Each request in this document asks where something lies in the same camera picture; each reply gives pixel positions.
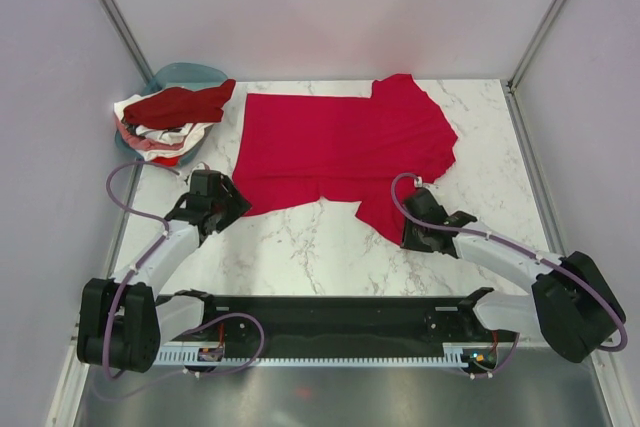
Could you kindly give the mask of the bright red t-shirt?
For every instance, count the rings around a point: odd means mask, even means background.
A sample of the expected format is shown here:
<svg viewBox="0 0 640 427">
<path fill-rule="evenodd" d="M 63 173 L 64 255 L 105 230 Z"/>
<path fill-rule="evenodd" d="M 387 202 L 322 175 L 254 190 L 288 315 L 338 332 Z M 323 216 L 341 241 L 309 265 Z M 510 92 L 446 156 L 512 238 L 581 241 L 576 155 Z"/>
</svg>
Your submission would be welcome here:
<svg viewBox="0 0 640 427">
<path fill-rule="evenodd" d="M 326 199 L 356 202 L 356 218 L 400 244 L 404 217 L 391 196 L 455 163 L 458 137 L 440 106 L 409 74 L 376 80 L 368 97 L 252 93 L 245 102 L 232 179 L 250 215 Z"/>
</svg>

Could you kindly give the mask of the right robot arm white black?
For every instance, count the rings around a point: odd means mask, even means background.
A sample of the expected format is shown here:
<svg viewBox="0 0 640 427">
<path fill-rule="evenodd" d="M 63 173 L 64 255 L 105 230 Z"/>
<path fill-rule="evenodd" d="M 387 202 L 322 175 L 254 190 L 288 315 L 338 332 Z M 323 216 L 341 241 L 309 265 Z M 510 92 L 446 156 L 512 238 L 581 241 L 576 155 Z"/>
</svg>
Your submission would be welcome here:
<svg viewBox="0 0 640 427">
<path fill-rule="evenodd" d="M 426 188 L 393 202 L 405 218 L 404 248 L 473 263 L 521 289 L 519 295 L 491 288 L 470 294 L 457 318 L 465 338 L 481 340 L 491 331 L 541 338 L 573 363 L 627 346 L 626 314 L 589 255 L 536 250 L 464 211 L 447 213 Z"/>
</svg>

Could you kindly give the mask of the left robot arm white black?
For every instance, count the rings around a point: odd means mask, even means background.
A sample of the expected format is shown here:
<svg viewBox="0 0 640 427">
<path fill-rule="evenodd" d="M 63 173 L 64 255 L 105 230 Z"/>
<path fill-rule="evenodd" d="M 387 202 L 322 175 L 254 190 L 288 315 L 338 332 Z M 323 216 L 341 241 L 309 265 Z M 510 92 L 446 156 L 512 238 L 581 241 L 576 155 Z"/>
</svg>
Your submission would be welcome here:
<svg viewBox="0 0 640 427">
<path fill-rule="evenodd" d="M 165 343 L 188 331 L 208 340 L 219 329 L 219 316 L 205 307 L 202 293 L 162 297 L 177 268 L 214 234 L 243 217 L 251 204 L 232 179 L 210 169 L 191 174 L 189 189 L 163 216 L 132 209 L 157 221 L 155 240 L 112 277 L 88 281 L 81 296 L 77 359 L 100 366 L 112 378 L 120 372 L 144 373 Z"/>
</svg>

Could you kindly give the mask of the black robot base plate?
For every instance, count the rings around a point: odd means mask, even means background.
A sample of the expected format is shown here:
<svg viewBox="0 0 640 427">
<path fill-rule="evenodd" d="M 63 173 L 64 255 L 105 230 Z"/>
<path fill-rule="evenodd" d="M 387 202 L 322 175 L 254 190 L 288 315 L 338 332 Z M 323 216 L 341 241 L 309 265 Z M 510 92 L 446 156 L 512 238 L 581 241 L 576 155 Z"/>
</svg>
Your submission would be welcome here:
<svg viewBox="0 0 640 427">
<path fill-rule="evenodd" d="M 415 353 L 420 344 L 460 347 L 464 358 L 501 343 L 509 331 L 484 329 L 469 316 L 467 297 L 287 297 L 211 296 L 205 298 L 204 329 L 175 342 L 227 343 L 257 359 L 266 346 L 335 348 L 399 346 Z"/>
</svg>

